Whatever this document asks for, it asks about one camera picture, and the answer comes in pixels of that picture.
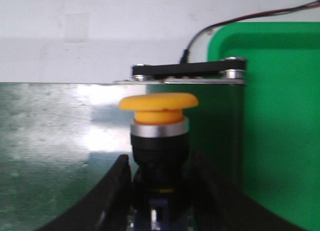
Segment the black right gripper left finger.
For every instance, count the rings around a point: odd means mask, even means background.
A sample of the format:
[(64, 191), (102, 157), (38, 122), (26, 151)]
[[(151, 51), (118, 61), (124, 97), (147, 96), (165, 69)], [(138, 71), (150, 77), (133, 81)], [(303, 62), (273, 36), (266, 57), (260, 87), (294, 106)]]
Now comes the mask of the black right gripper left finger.
[(40, 231), (125, 231), (132, 186), (129, 157), (120, 155), (98, 184)]

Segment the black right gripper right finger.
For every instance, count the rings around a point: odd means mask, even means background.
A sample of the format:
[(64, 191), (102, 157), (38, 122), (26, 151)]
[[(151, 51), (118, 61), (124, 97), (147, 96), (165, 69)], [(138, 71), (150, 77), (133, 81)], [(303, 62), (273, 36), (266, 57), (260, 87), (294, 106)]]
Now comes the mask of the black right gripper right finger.
[(226, 178), (201, 151), (190, 162), (193, 216), (199, 231), (300, 231)]

